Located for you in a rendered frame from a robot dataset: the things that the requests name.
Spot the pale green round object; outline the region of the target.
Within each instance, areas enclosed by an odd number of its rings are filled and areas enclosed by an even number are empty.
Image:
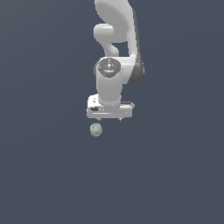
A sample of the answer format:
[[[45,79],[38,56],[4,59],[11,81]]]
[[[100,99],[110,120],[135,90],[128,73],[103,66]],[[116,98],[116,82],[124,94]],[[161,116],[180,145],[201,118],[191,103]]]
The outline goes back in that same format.
[[[93,123],[90,126],[90,133],[94,137],[98,137],[102,133],[102,126],[99,123]]]

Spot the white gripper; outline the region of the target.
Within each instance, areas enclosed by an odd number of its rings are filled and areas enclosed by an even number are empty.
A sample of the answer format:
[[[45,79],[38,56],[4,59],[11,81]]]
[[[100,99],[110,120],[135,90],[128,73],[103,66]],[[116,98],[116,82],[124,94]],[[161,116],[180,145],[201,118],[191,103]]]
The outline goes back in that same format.
[[[122,101],[117,106],[103,106],[98,101],[98,94],[90,95],[87,99],[87,117],[99,119],[116,118],[120,122],[123,118],[132,117],[135,103]]]

